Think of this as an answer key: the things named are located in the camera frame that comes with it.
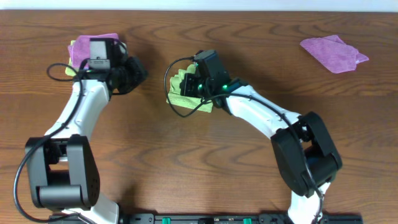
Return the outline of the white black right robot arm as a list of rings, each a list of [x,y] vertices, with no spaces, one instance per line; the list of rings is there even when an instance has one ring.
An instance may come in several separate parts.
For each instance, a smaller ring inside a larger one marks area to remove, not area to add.
[[[180,84],[183,96],[212,102],[248,122],[270,139],[281,177],[292,191],[293,223],[319,223],[325,192],[343,163],[319,115],[301,115],[261,96],[250,84],[232,79],[215,50],[189,57],[195,71]]]

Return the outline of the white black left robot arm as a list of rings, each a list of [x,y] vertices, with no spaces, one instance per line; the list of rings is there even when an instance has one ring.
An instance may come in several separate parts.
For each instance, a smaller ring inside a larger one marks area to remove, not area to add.
[[[27,169],[34,206],[59,214],[48,223],[119,222],[119,205],[100,192],[90,138],[111,97],[133,91],[147,78],[147,71],[118,39],[90,38],[88,47],[89,55],[78,68],[71,68],[68,103],[44,136],[28,139],[14,179],[14,203],[21,211],[17,185],[23,168]]]

